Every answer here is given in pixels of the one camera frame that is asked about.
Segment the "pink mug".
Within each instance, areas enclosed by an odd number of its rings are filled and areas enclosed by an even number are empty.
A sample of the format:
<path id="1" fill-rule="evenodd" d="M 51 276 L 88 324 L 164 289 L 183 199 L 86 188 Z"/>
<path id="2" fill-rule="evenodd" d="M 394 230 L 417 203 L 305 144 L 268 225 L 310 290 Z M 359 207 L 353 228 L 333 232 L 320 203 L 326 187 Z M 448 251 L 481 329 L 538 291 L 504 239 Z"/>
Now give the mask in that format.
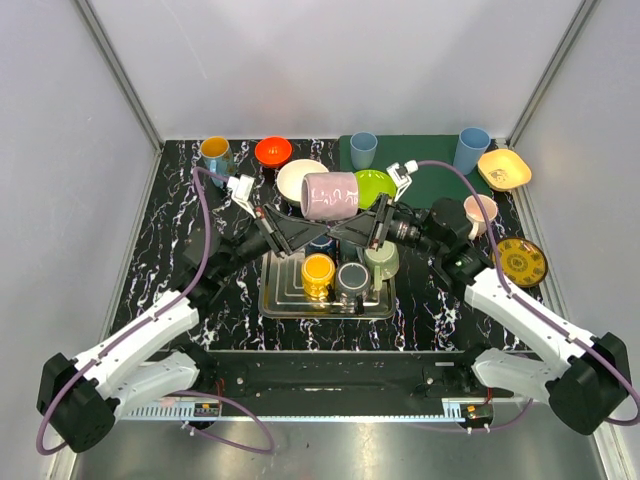
<path id="1" fill-rule="evenodd" d="M 485 234 L 498 214 L 497 203 L 491 197 L 479 194 L 478 198 L 479 200 L 476 200 L 470 195 L 463 202 L 466 218 L 471 223 L 469 240 L 475 240 Z"/>

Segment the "dark grey mug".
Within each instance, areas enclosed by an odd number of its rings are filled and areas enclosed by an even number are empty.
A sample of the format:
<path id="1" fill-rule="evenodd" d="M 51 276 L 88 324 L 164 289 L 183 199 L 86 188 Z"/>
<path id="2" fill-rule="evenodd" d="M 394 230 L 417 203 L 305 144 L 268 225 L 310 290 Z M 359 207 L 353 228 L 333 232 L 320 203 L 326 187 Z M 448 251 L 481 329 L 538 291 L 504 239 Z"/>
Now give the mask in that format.
<path id="1" fill-rule="evenodd" d="M 368 268 L 358 262 L 347 262 L 337 270 L 335 277 L 336 300 L 356 316 L 364 313 L 364 303 L 372 285 Z"/>

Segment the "light green mug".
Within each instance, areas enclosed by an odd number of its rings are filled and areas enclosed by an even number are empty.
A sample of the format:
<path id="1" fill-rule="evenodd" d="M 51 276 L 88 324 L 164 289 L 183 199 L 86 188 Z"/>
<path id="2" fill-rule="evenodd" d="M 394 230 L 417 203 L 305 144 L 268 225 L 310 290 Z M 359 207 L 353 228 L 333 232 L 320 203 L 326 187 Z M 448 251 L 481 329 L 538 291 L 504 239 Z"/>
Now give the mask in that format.
<path id="1" fill-rule="evenodd" d="M 374 291 L 380 291 L 383 282 L 393 279 L 399 271 L 398 248 L 390 241 L 386 241 L 378 249 L 365 249 L 363 258 L 371 273 Z"/>

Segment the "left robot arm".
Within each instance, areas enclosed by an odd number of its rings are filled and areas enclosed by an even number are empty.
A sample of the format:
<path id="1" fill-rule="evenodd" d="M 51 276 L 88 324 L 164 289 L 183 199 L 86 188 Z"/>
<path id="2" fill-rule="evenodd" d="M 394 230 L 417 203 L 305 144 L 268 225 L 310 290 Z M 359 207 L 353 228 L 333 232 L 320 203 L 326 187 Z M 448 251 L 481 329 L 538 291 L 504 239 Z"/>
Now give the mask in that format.
<path id="1" fill-rule="evenodd" d="M 216 362 L 196 345 L 180 345 L 160 361 L 151 356 L 195 327 L 230 275 L 268 252 L 292 254 L 327 233 L 323 223 L 286 216 L 270 205 L 255 209 L 253 223 L 231 241 L 211 221 L 185 251 L 183 282 L 163 293 L 142 315 L 95 347 L 67 358 L 58 353 L 43 366 L 36 408 L 43 420 L 36 437 L 42 455 L 46 428 L 63 446 L 85 452 L 133 410 L 174 393 L 203 396 L 216 389 Z"/>

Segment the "mauve mug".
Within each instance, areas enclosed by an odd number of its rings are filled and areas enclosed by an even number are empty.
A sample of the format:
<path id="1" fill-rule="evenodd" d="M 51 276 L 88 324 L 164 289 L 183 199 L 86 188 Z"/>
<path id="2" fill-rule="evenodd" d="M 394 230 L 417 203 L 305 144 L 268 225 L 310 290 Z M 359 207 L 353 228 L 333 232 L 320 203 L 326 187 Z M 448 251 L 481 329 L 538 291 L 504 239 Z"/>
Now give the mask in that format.
<path id="1" fill-rule="evenodd" d="M 359 210 L 359 186 L 351 172 L 309 173 L 302 180 L 301 212 L 312 221 L 338 221 Z"/>

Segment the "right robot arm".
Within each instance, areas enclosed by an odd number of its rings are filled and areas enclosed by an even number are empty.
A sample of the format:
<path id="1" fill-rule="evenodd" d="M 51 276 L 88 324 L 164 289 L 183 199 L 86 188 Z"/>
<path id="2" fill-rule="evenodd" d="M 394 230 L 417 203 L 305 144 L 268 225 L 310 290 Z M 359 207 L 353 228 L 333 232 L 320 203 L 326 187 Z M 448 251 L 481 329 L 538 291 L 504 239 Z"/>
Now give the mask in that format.
<path id="1" fill-rule="evenodd" d="M 487 387 L 511 391 L 548 405 L 573 431 L 592 434 L 635 393 L 625 343 L 612 333 L 596 337 L 533 299 L 471 244 L 471 231 L 457 200 L 439 199 L 416 215 L 381 196 L 329 234 L 362 248 L 391 242 L 426 253 L 456 298 L 499 322 L 535 353 L 528 359 L 477 348 L 471 362 L 454 371 L 460 393 L 472 397 Z"/>

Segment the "navy blue mug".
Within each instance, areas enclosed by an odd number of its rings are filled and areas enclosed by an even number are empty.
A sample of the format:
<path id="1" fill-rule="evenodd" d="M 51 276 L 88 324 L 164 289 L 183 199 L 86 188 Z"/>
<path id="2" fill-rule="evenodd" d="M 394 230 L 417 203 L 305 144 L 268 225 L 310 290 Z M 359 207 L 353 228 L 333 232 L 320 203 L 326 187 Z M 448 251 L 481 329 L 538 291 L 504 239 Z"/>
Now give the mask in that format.
<path id="1" fill-rule="evenodd" d="M 312 240 L 305 246 L 305 255 L 324 254 L 331 258 L 336 257 L 337 243 L 336 240 L 326 235 L 321 235 Z"/>

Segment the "yellow mug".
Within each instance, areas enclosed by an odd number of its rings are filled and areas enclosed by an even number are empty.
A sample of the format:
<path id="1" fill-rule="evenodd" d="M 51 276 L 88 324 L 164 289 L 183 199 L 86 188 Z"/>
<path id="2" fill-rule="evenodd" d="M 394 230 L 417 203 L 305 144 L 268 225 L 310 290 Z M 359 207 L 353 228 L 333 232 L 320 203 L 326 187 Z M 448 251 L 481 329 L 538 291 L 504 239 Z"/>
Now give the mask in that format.
<path id="1" fill-rule="evenodd" d="M 324 300 L 334 290 L 336 267 L 326 254 L 307 256 L 301 266 L 302 288 L 312 300 Z"/>

